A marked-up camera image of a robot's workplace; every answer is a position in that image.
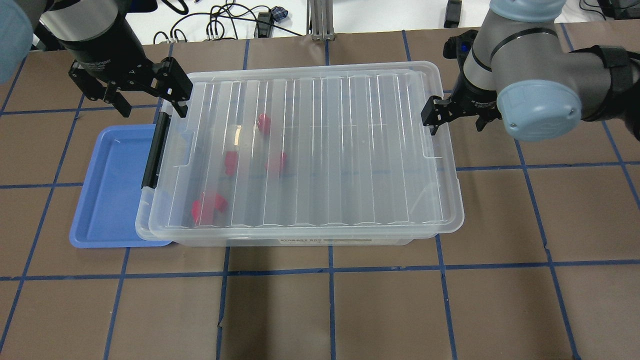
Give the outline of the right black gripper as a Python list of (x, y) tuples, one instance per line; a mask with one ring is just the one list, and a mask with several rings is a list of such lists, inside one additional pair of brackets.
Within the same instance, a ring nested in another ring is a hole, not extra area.
[(448, 98), (433, 95), (428, 98), (422, 111), (422, 125), (435, 136), (439, 127), (460, 117), (476, 116), (476, 130), (482, 132), (494, 120), (501, 120), (498, 109), (498, 94), (493, 89), (483, 89), (472, 84), (465, 75), (459, 75)]

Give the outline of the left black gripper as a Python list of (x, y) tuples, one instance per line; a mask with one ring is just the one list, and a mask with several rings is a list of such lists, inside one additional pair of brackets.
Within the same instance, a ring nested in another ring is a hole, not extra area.
[(68, 75), (90, 101), (110, 104), (128, 118), (131, 104), (123, 92), (144, 92), (169, 102), (180, 118), (187, 116), (194, 84), (174, 57), (153, 63), (142, 50), (70, 53), (74, 62)]

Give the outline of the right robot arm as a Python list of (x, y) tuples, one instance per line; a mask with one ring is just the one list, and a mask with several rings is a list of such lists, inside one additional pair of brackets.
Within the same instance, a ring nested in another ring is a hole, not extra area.
[(554, 21), (563, 0), (492, 0), (479, 30), (450, 37), (459, 66), (448, 98), (430, 96), (422, 124), (435, 135), (460, 117), (494, 120), (518, 141), (555, 139), (580, 122), (624, 121), (639, 137), (639, 54), (593, 45), (565, 52)]

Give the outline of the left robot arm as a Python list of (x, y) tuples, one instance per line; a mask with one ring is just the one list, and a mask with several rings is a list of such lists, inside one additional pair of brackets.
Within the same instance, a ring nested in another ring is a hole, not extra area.
[(122, 117), (124, 92), (145, 92), (185, 117), (194, 85), (178, 61), (152, 62), (114, 0), (3, 0), (1, 82), (13, 75), (32, 47), (37, 25), (50, 31), (74, 59), (68, 75), (90, 101), (112, 105)]

